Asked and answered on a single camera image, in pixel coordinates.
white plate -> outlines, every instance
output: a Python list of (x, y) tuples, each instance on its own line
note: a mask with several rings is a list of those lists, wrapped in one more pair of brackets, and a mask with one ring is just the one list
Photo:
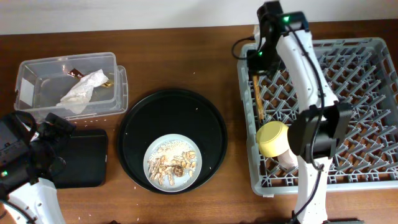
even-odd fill
[[(195, 168), (195, 171), (193, 172), (193, 176), (190, 177), (189, 173), (186, 172), (182, 177), (176, 177), (174, 176), (174, 182), (175, 184), (171, 186), (169, 184), (169, 180), (167, 177), (164, 178), (163, 185), (159, 184), (158, 180), (151, 180), (149, 178), (150, 173), (149, 173), (149, 163), (148, 160), (150, 158), (150, 155), (154, 153), (159, 146), (163, 145), (166, 142), (174, 141), (174, 140), (180, 140), (185, 143), (187, 143), (190, 146), (190, 150), (195, 151), (196, 153), (196, 162), (197, 166)], [(144, 173), (145, 176), (147, 177), (148, 181), (157, 189), (162, 190), (164, 192), (179, 192), (181, 190), (186, 189), (187, 187), (191, 186), (194, 181), (198, 178), (200, 169), (201, 169), (201, 154), (199, 151), (198, 146), (189, 138), (182, 136), (181, 134), (166, 134), (165, 136), (159, 137), (156, 139), (152, 144), (148, 147), (147, 151), (145, 152), (144, 155)]]

black plate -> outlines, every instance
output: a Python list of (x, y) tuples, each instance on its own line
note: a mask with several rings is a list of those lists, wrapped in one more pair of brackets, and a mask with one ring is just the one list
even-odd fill
[[(202, 167), (197, 180), (180, 192), (163, 192), (144, 174), (144, 154), (149, 145), (166, 134), (181, 134), (199, 147)], [(187, 90), (162, 90), (145, 97), (128, 112), (118, 136), (118, 155), (124, 171), (141, 187), (160, 194), (193, 190), (214, 175), (227, 148), (223, 117), (201, 95)]]

wood grain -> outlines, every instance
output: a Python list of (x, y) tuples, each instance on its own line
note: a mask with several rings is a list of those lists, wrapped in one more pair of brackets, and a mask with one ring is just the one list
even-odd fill
[[(314, 39), (382, 37), (398, 65), (398, 20), (322, 22), (310, 28)], [(77, 121), (79, 129), (106, 130), (108, 165), (101, 187), (58, 191), (67, 223), (251, 223), (290, 217), (296, 195), (262, 198), (251, 189), (245, 115), (236, 61), (230, 55), (233, 42), (251, 32), (252, 26), (236, 26), (0, 36), (0, 116), (13, 110), (22, 61), (114, 52), (118, 65), (127, 70), (129, 106), (159, 89), (186, 88), (208, 98), (226, 122), (228, 151), (216, 175), (192, 192), (166, 196), (141, 188), (123, 171), (115, 148), (123, 114), (92, 123), (90, 119)], [(328, 193), (326, 207), (331, 219), (396, 223), (396, 198), (398, 190)], [(7, 215), (1, 223), (12, 220)]]

white wall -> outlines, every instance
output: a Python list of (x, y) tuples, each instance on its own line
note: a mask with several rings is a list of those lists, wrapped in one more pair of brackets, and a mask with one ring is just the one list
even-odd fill
[[(255, 24), (264, 0), (3, 0), (0, 34)], [(398, 18), (397, 0), (281, 0), (309, 21)]]

black rectangular object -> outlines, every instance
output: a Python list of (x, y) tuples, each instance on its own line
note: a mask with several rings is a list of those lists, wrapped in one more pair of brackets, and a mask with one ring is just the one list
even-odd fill
[(67, 147), (59, 153), (66, 168), (53, 182), (58, 189), (97, 187), (105, 182), (108, 136), (106, 131), (75, 131)]

